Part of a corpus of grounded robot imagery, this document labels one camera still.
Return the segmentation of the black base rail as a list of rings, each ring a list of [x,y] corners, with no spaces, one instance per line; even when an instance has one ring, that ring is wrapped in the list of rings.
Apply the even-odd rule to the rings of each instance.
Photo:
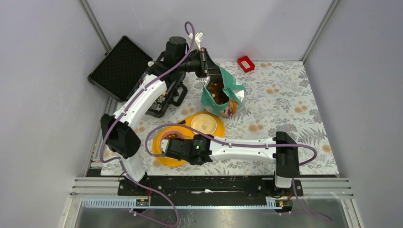
[[[152,206],[265,206],[267,199],[303,196],[301,182],[281,189],[273,176],[145,176],[119,181],[118,196],[144,196]]]

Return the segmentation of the green dog food bag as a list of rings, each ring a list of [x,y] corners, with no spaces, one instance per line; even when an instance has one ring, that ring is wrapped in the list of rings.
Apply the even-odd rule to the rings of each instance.
[[[221,118],[229,118],[244,108],[246,88],[222,67],[220,74],[204,80],[201,94],[203,108]]]

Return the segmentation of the small red box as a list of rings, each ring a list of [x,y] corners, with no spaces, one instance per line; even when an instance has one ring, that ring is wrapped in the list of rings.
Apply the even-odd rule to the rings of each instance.
[[[237,59],[237,63],[241,67],[241,69],[247,73],[255,69],[255,64],[248,56],[242,56]]]

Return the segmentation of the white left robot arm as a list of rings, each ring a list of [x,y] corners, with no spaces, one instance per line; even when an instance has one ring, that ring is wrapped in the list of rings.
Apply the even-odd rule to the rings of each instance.
[[[113,115],[105,114],[101,118],[100,159],[103,163],[119,161],[124,176],[130,180],[129,189],[135,195],[147,191],[147,183],[142,179],[146,172],[137,154],[141,140],[134,132],[141,118],[185,73],[194,72],[199,78],[222,75],[222,69],[211,60],[206,48],[192,48],[195,43],[188,44],[183,37],[170,37],[165,51],[147,67],[142,82],[127,102]]]

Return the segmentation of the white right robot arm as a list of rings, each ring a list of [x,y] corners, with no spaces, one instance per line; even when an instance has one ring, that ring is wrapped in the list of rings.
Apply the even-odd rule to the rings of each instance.
[[[286,195],[292,179],[300,176],[296,142],[285,132],[276,132],[272,138],[235,140],[197,134],[191,139],[164,139],[160,143],[163,155],[184,160],[191,165],[203,165],[221,160],[258,161],[275,165],[273,191]]]

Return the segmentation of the yellow double pet bowl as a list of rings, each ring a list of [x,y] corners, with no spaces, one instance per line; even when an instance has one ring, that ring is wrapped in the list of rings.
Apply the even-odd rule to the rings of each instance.
[[[209,112],[198,112],[195,113],[184,120],[180,121],[179,124],[196,129],[204,134],[209,134],[212,136],[225,136],[225,125],[224,122],[217,116]],[[163,128],[153,139],[152,152],[154,154],[161,154],[162,150],[160,148],[161,140],[171,139],[171,138],[186,138],[191,139],[196,134],[187,128],[179,126],[169,126]],[[186,163],[185,160],[177,160],[168,157],[156,157],[156,160],[167,167],[178,167]]]

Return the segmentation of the floral table mat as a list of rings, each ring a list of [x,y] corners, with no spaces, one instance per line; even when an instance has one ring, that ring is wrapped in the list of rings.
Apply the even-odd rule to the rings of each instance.
[[[255,62],[255,69],[245,73],[235,62],[218,63],[246,88],[246,104],[235,116],[223,119],[225,137],[262,139],[286,132],[297,143],[317,150],[314,161],[300,166],[301,175],[338,175],[328,136],[302,62]],[[161,118],[144,115],[136,134],[142,140],[139,155],[148,175],[272,175],[275,166],[258,161],[221,160],[193,166],[189,163],[167,167],[144,150],[147,134],[157,126],[178,123],[204,111],[201,104],[204,81],[187,73],[183,84],[188,93],[179,106],[170,105]]]

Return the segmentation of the black poker chip case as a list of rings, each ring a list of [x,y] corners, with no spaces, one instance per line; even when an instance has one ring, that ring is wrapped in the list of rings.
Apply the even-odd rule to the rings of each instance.
[[[118,102],[125,103],[139,88],[146,74],[159,76],[166,72],[181,60],[187,48],[185,38],[170,37],[165,51],[153,61],[127,36],[123,36],[88,76],[88,81]],[[168,106],[179,107],[188,91],[183,84],[184,79],[185,73],[178,70],[163,77],[167,90],[152,103],[146,114],[161,118]]]

